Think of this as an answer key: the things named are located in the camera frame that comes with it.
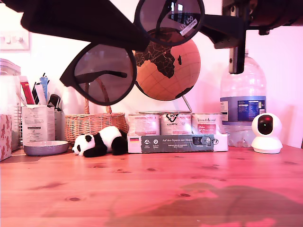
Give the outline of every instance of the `wall outlet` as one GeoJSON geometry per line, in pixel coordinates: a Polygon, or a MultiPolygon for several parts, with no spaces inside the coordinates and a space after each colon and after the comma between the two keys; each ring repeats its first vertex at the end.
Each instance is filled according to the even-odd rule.
{"type": "Polygon", "coordinates": [[[29,32],[0,31],[0,51],[29,51],[29,32]]]}

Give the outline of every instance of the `globe stand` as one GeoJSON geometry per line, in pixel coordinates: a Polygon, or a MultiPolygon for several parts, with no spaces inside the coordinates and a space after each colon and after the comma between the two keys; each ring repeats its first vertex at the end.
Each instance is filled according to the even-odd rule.
{"type": "Polygon", "coordinates": [[[188,101],[186,100],[186,98],[185,98],[185,96],[183,95],[182,96],[182,98],[183,98],[183,100],[184,100],[184,102],[186,103],[186,105],[187,105],[187,107],[189,108],[189,110],[180,110],[180,111],[178,111],[178,110],[174,110],[174,111],[140,111],[139,113],[140,114],[190,114],[190,113],[192,113],[193,111],[192,111],[192,109],[191,109],[191,107],[190,107],[190,105],[189,105],[189,103],[188,103],[188,101]]]}

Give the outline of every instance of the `metal can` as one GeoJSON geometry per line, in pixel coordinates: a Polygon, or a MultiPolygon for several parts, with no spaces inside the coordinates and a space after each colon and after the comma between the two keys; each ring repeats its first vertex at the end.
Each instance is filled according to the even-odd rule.
{"type": "Polygon", "coordinates": [[[161,135],[191,135],[191,114],[167,113],[160,116],[161,135]]]}
{"type": "Polygon", "coordinates": [[[158,114],[129,114],[129,136],[159,136],[160,116],[158,114]]]}
{"type": "Polygon", "coordinates": [[[224,134],[221,113],[194,113],[191,124],[195,135],[199,134],[224,134]]]}

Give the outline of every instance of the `bottle label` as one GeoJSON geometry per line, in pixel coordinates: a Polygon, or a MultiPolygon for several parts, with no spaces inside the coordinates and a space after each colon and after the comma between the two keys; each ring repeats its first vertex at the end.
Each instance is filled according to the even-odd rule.
{"type": "Polygon", "coordinates": [[[266,96],[223,97],[220,101],[223,125],[251,125],[266,112],[266,96]]]}

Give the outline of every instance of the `wooden desk surface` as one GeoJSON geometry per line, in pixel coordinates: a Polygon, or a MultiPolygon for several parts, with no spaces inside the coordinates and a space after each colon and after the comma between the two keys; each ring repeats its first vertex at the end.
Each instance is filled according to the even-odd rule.
{"type": "Polygon", "coordinates": [[[2,227],[303,227],[303,150],[0,163],[2,227]]]}

